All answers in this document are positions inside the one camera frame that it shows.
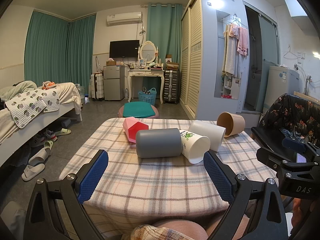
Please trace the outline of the person right hand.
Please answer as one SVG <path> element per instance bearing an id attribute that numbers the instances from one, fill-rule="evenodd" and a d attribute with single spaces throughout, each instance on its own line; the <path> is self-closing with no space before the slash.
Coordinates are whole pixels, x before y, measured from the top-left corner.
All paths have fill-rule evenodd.
<path id="1" fill-rule="evenodd" d="M 303 218 L 306 216 L 307 210 L 307 204 L 310 203 L 310 200 L 302 200 L 299 198 L 294 198 L 293 200 L 293 216 L 291 218 L 291 224 L 295 228 L 299 226 Z M 319 198 L 315 201 L 313 201 L 309 206 L 309 211 L 313 213 L 314 209 L 317 209 L 319 206 Z"/>

